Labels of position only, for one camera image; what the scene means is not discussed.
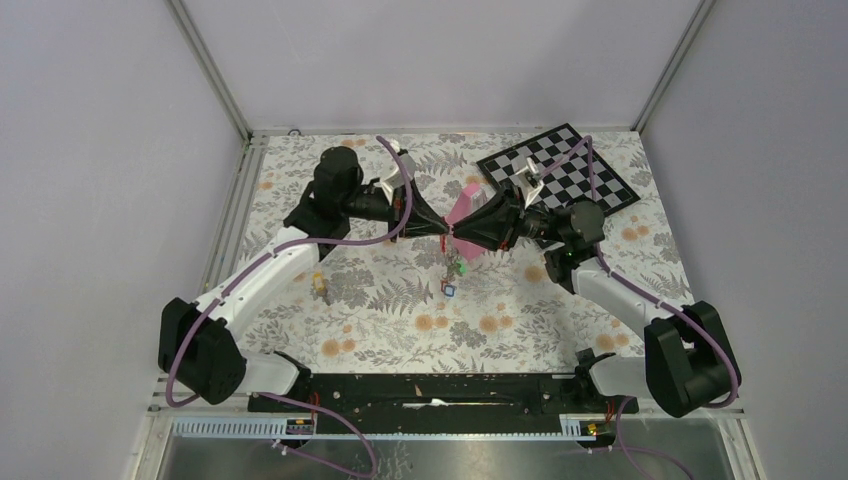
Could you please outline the red tag key bunch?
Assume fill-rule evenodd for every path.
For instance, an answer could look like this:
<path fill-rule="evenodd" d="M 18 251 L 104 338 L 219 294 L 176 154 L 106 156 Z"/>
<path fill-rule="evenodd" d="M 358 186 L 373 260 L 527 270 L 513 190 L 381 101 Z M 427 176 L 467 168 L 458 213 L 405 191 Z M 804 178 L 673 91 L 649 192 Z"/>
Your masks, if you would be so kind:
<path fill-rule="evenodd" d="M 442 285 L 445 283 L 450 283 L 456 286 L 456 280 L 459 276 L 461 276 L 454 270 L 454 264 L 456 262 L 461 262 L 459 253 L 453 246 L 452 239 L 449 235 L 442 235 L 440 237 L 440 247 L 444 260 L 444 273 L 441 277 L 440 289 L 442 289 Z"/>

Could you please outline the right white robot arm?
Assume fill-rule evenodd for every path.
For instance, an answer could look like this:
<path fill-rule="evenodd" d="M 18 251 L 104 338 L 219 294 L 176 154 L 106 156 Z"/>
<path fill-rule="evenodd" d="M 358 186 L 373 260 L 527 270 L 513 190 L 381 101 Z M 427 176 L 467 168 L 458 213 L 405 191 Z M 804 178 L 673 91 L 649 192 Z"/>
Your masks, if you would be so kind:
<path fill-rule="evenodd" d="M 741 373 L 716 308 L 705 301 L 678 305 L 613 269 L 600 249 L 604 223 L 602 208 L 587 198 L 551 209 L 528 206 L 511 189 L 455 223 L 451 233 L 492 251 L 508 250 L 520 238 L 559 243 L 544 255 L 551 281 L 638 334 L 640 357 L 580 361 L 573 396 L 583 410 L 597 412 L 613 397 L 650 397 L 674 418 L 730 406 Z"/>

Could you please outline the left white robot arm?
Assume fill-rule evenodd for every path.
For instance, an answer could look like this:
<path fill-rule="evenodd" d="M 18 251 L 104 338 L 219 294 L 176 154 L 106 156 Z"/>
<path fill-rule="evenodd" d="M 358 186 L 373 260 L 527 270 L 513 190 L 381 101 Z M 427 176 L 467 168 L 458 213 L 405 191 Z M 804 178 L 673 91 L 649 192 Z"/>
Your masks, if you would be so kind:
<path fill-rule="evenodd" d="M 407 150 L 381 138 L 394 162 L 369 182 L 357 153 L 331 147 L 271 242 L 219 285 L 197 299 L 171 300 L 162 310 L 157 362 L 166 373 L 165 402 L 217 405 L 236 393 L 271 394 L 288 411 L 309 401 L 304 367 L 283 353 L 243 350 L 238 341 L 279 290 L 324 260 L 337 246 L 365 247 L 409 236 L 414 223 L 436 234 L 448 226 L 427 212 Z"/>

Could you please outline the black white checkerboard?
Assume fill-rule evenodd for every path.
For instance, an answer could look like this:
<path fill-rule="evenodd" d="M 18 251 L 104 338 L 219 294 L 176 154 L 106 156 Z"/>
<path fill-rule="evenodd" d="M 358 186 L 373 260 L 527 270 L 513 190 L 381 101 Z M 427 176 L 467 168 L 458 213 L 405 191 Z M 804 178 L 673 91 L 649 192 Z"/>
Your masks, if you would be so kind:
<path fill-rule="evenodd" d="M 565 123 L 541 134 L 523 140 L 500 152 L 490 154 L 476 162 L 484 177 L 491 183 L 513 183 L 517 171 L 532 159 L 539 170 L 544 170 L 573 148 L 582 135 Z M 594 176 L 589 176 L 588 152 L 581 148 L 578 154 L 561 164 L 544 177 L 544 187 L 535 201 L 549 208 L 564 207 L 581 197 L 591 196 L 590 183 L 595 183 L 596 201 L 604 215 L 610 216 L 640 200 L 637 192 L 619 175 L 601 155 L 593 153 Z"/>

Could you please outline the floral table mat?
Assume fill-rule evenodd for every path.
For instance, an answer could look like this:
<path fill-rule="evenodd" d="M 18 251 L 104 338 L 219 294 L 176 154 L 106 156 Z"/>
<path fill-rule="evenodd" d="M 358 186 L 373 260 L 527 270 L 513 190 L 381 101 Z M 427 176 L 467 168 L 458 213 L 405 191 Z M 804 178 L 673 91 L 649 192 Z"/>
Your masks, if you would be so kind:
<path fill-rule="evenodd" d="M 412 134 L 398 138 L 418 166 L 423 197 L 447 214 L 467 186 L 491 197 L 476 161 L 531 133 Z M 626 277 L 667 300 L 693 301 L 665 210 L 635 132 L 592 132 L 594 148 L 640 200 L 611 215 L 602 250 Z M 365 180 L 390 169 L 371 135 L 275 136 L 262 167 L 242 241 L 240 265 L 266 246 L 296 206 L 319 156 L 355 150 Z M 331 302 L 315 295 L 320 272 Z M 597 305 L 550 282 L 542 250 L 522 240 L 470 263 L 448 298 L 439 240 L 403 239 L 341 247 L 282 287 L 248 327 L 242 348 L 282 351 L 322 373 L 566 372 L 576 353 L 642 356 L 638 335 Z"/>

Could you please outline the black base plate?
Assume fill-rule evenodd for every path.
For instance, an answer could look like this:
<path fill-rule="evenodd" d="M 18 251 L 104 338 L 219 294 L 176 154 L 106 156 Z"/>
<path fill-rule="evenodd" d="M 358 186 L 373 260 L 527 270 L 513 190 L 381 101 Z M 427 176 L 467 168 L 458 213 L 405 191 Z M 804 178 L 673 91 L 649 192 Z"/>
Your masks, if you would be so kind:
<path fill-rule="evenodd" d="M 637 401 L 603 396 L 573 374 L 312 374 L 288 398 L 320 434 L 343 434 L 336 412 L 366 435 L 558 435 L 563 421 L 585 415 L 613 420 Z"/>

